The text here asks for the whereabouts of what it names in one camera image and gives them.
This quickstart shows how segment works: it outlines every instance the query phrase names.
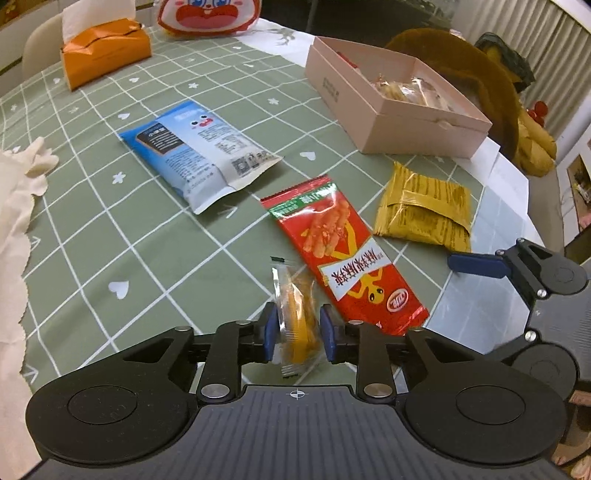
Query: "checkered tablecloth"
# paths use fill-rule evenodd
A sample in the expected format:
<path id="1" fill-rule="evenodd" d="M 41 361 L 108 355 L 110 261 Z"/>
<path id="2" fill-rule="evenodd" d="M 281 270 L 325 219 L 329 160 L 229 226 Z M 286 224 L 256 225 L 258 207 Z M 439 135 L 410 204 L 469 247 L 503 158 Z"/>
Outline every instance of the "checkered tablecloth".
<path id="1" fill-rule="evenodd" d="M 1 99 L 2 149 L 43 136 L 60 158 L 30 227 L 23 373 L 34 390 L 171 327 L 209 333 L 257 317 L 272 298 L 269 256 L 301 263 L 259 204 L 264 196 L 328 173 L 371 225 L 398 160 L 469 187 L 473 213 L 483 197 L 480 183 L 452 159 L 360 154 L 303 68 L 280 56 L 234 38 L 150 35 L 152 58 L 74 93 L 55 65 Z M 199 216 L 118 137 L 186 99 L 284 157 Z M 450 278 L 443 248 L 378 241 L 432 310 Z M 246 382 L 293 382 L 270 365 L 247 365 L 243 375 Z M 321 362 L 300 381 L 354 379 L 353 368 Z"/>

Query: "red and white pillow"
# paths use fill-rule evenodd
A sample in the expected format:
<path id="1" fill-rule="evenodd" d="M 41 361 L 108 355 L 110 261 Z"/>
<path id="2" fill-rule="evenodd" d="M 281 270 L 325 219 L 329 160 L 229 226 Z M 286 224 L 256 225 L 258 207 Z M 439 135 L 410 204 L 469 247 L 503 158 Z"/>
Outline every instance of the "red and white pillow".
<path id="1" fill-rule="evenodd" d="M 158 23 L 182 36 L 231 35 L 261 15 L 261 0 L 161 0 Z"/>

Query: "spicy strip package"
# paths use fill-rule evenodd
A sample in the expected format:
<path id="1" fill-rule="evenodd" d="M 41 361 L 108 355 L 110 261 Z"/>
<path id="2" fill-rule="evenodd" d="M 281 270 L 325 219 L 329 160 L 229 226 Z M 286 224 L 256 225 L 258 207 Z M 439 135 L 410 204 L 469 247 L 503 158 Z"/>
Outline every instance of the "spicy strip package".
<path id="1" fill-rule="evenodd" d="M 363 220 L 327 176 L 261 200 L 347 320 L 402 335 L 428 316 Z"/>

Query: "brand logo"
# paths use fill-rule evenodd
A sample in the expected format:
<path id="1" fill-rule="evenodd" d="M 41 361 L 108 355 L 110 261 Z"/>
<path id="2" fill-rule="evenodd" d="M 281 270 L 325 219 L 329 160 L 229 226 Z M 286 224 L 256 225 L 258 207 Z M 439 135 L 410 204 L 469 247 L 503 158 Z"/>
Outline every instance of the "brand logo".
<path id="1" fill-rule="evenodd" d="M 389 312 L 399 312 L 404 308 L 408 302 L 408 290 L 406 288 L 399 288 L 394 290 L 388 299 L 386 308 Z"/>
<path id="2" fill-rule="evenodd" d="M 322 86 L 326 89 L 329 95 L 333 98 L 335 102 L 339 101 L 339 91 L 335 88 L 335 86 L 329 82 L 328 78 L 324 77 L 322 81 Z"/>

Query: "wrapped pastry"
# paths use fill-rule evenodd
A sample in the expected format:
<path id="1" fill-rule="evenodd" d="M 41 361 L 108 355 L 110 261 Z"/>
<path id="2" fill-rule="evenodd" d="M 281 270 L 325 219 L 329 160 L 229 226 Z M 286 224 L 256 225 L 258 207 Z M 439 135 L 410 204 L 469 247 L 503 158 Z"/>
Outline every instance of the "wrapped pastry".
<path id="1" fill-rule="evenodd" d="M 410 83 L 387 82 L 380 75 L 378 80 L 372 82 L 372 84 L 382 95 L 392 100 L 452 111 L 448 103 L 439 95 L 437 89 L 423 79 L 415 77 Z"/>
<path id="2" fill-rule="evenodd" d="M 320 335 L 314 304 L 314 281 L 296 276 L 282 258 L 272 257 L 275 302 L 281 343 L 279 358 L 284 377 L 302 374 L 320 350 Z"/>

